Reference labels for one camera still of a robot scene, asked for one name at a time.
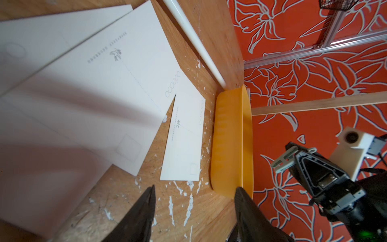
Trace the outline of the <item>white postcard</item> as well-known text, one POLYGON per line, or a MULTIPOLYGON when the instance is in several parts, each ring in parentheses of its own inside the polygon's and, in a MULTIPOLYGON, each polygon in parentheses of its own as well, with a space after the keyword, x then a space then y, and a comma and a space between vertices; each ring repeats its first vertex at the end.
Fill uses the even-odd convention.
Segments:
POLYGON ((1 98, 1 220, 51 238, 111 166, 140 166, 177 67, 146 2, 1 98))
POLYGON ((198 181, 206 100, 188 78, 178 85, 160 180, 198 181))
POLYGON ((1 22, 1 93, 132 11, 131 5, 1 22))

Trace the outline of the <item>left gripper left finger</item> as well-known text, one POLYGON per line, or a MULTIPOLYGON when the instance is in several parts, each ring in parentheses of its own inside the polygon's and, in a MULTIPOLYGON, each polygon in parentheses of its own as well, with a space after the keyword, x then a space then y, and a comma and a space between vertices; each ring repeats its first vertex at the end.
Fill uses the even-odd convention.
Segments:
POLYGON ((156 209, 155 186, 148 187, 105 242, 149 242, 156 209))

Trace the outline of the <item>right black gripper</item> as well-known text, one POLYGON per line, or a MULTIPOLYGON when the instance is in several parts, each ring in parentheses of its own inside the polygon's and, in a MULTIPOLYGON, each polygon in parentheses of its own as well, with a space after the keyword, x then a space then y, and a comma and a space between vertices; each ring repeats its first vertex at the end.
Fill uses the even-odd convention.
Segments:
POLYGON ((310 205, 322 207, 320 215, 330 222, 342 222, 355 242, 387 240, 387 179, 350 180, 343 169, 319 153, 309 153, 293 142, 286 151, 296 148, 292 176, 312 196, 310 205))

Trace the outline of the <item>green clothespin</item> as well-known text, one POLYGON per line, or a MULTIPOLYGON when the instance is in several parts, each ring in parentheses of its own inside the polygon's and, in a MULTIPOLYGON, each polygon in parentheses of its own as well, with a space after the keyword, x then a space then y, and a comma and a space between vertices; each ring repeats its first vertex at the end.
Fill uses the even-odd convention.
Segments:
POLYGON ((271 164, 271 168, 276 174, 278 174, 294 166, 296 161, 300 162, 301 160, 301 156, 296 156, 296 153, 299 151, 305 151, 308 154, 314 154, 317 152, 317 149, 315 147, 305 148, 293 145, 271 164))

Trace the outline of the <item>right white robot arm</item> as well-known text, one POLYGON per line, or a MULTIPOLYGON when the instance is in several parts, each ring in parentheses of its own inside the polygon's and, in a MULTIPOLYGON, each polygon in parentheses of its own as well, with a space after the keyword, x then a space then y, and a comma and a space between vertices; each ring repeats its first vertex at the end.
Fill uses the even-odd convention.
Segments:
POLYGON ((330 222, 342 222, 355 242, 387 240, 387 172, 369 168, 373 176, 352 181, 349 174, 319 153, 289 142, 292 176, 307 190, 309 205, 318 206, 330 222))

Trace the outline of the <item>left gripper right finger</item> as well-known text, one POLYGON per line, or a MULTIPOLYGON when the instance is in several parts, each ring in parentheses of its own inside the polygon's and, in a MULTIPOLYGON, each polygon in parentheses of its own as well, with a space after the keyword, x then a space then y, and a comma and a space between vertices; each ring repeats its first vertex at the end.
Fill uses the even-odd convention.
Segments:
POLYGON ((229 242, 293 242, 281 229, 272 226, 252 198, 238 187, 234 196, 237 223, 227 240, 229 242))

